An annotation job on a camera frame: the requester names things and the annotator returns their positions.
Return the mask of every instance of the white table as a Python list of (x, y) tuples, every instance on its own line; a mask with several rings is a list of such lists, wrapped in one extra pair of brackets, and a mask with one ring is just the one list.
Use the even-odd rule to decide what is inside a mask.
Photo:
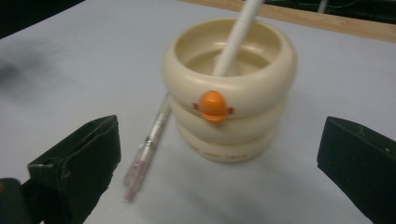
[(325, 119), (396, 139), (396, 44), (261, 18), (295, 45), (299, 69), (275, 142), (235, 164), (203, 159), (174, 118), (130, 205), (121, 184), (166, 89), (162, 59), (195, 23), (236, 12), (163, 0), (87, 0), (0, 40), (0, 176), (84, 123), (115, 114), (122, 160), (89, 223), (371, 223), (317, 168)]

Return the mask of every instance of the pen holder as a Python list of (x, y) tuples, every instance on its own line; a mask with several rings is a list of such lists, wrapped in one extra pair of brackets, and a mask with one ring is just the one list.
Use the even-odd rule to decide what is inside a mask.
[(212, 161), (244, 161), (274, 139), (297, 56), (276, 28), (254, 21), (228, 77), (211, 76), (235, 19), (206, 21), (178, 36), (163, 77), (184, 140)]

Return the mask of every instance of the pen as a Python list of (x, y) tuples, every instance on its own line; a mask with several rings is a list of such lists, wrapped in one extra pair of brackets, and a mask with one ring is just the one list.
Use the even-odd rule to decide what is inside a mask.
[(151, 131), (146, 138), (146, 142), (139, 147), (134, 161), (131, 164), (128, 172), (124, 177), (124, 185), (127, 190), (123, 197), (125, 203), (130, 203), (134, 198), (134, 195), (138, 191), (140, 184), (144, 178), (144, 175), (149, 167), (149, 163), (154, 154), (155, 148), (158, 146), (163, 128), (165, 127), (166, 121), (169, 118), (171, 108), (169, 105), (169, 94), (166, 94), (163, 104), (157, 114), (157, 117), (152, 125)]
[(247, 0), (242, 7), (238, 20), (233, 25), (230, 35), (227, 39), (227, 45), (219, 55), (213, 71), (214, 77), (227, 77), (231, 65), (234, 63), (236, 55), (245, 40), (254, 18), (259, 13), (263, 0)]

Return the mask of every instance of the pink pen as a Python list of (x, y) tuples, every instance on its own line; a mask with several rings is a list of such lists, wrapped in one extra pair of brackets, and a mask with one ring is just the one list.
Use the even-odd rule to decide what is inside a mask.
[(123, 182), (127, 190), (123, 197), (125, 203), (130, 203), (134, 195), (138, 191), (144, 175), (148, 169), (152, 155), (155, 148), (158, 146), (163, 128), (169, 118), (171, 108), (169, 105), (169, 96), (166, 95), (163, 104), (157, 114), (154, 124), (152, 125), (151, 132), (148, 135), (145, 144), (141, 145), (134, 156), (134, 161), (126, 173)]

